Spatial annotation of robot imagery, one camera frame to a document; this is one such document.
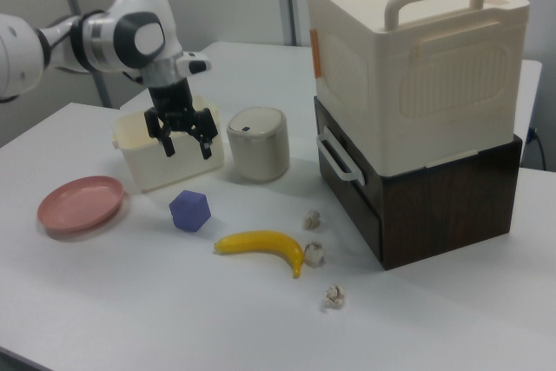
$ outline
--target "blue cube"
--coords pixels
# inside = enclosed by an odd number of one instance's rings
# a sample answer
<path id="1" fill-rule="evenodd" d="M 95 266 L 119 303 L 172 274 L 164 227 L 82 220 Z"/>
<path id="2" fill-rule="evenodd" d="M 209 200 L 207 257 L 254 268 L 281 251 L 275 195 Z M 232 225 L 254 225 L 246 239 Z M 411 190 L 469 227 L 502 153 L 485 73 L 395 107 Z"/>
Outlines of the blue cube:
<path id="1" fill-rule="evenodd" d="M 175 226 L 188 232 L 196 232 L 210 218 L 207 197 L 195 191 L 183 190 L 169 207 Z"/>

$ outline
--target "drawer handle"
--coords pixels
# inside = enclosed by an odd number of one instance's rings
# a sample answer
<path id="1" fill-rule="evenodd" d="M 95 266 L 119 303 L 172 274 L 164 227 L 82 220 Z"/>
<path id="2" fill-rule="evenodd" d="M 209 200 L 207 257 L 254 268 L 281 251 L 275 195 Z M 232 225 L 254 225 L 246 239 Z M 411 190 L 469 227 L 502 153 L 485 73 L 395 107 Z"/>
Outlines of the drawer handle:
<path id="1" fill-rule="evenodd" d="M 332 157 L 330 152 L 328 152 L 327 147 L 324 145 L 324 141 L 328 141 L 332 149 L 347 165 L 347 167 L 349 168 L 349 172 L 346 172 L 340 168 L 336 160 Z M 317 147 L 319 147 L 319 151 L 324 155 L 324 157 L 327 159 L 328 163 L 335 171 L 336 175 L 340 177 L 340 179 L 342 179 L 344 182 L 357 180 L 362 186 L 365 185 L 365 178 L 363 177 L 363 173 L 326 126 L 324 127 L 324 132 L 316 137 L 316 145 Z"/>

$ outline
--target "yellow banana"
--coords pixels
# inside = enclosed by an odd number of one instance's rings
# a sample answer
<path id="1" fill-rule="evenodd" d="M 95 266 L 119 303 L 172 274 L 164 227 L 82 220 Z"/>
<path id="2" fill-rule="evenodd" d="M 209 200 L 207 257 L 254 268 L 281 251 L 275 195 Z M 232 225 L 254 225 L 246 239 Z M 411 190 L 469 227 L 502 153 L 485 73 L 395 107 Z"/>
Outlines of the yellow banana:
<path id="1" fill-rule="evenodd" d="M 284 256 L 294 270 L 294 278 L 301 274 L 303 249 L 296 240 L 273 230 L 253 230 L 224 236 L 215 243 L 215 250 L 221 254 L 237 254 L 239 252 L 271 252 Z"/>

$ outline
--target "table surface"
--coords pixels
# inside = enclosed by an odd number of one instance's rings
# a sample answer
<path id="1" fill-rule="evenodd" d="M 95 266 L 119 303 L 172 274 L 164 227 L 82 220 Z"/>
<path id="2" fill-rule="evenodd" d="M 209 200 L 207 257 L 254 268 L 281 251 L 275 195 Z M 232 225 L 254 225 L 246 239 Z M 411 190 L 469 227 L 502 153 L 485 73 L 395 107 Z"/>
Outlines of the table surface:
<path id="1" fill-rule="evenodd" d="M 273 93 L 281 77 L 268 79 Z M 212 95 L 223 121 L 246 105 L 284 109 L 267 92 L 237 103 L 235 82 L 229 95 L 195 93 Z M 112 148 L 114 109 L 71 104 L 1 148 L 2 350 L 56 371 L 552 370 L 556 175 L 520 170 L 509 235 L 385 272 L 322 180 L 314 134 L 299 135 L 313 87 L 288 115 L 291 166 L 267 184 L 243 181 L 225 144 L 222 169 L 141 193 Z M 48 235 L 40 201 L 92 175 L 122 182 L 122 210 L 87 234 Z M 195 234 L 169 214 L 183 189 L 206 194 L 213 213 Z M 308 209 L 322 213 L 315 231 L 301 230 Z M 221 236 L 260 228 L 323 242 L 325 264 L 294 280 L 278 256 L 213 253 Z M 340 310 L 322 308 L 331 284 L 346 289 Z"/>

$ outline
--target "white plastic container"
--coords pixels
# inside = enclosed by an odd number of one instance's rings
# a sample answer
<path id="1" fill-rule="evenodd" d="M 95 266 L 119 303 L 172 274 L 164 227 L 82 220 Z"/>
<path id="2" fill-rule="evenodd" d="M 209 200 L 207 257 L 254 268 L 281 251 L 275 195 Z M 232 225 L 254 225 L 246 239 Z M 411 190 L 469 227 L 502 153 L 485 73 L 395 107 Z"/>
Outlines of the white plastic container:
<path id="1" fill-rule="evenodd" d="M 513 139 L 526 0 L 308 0 L 317 96 L 381 176 Z"/>
<path id="2" fill-rule="evenodd" d="M 269 182 L 288 169 L 288 124 L 281 110 L 242 110 L 229 122 L 228 139 L 235 166 L 243 176 Z"/>
<path id="3" fill-rule="evenodd" d="M 129 171 L 141 190 L 150 190 L 171 182 L 197 176 L 224 164 L 222 132 L 217 108 L 200 96 L 193 96 L 195 109 L 209 108 L 219 134 L 213 139 L 212 156 L 202 159 L 199 142 L 182 132 L 172 132 L 170 138 L 175 154 L 167 157 L 158 140 L 149 137 L 144 112 L 117 119 L 113 125 L 114 147 L 123 153 Z"/>

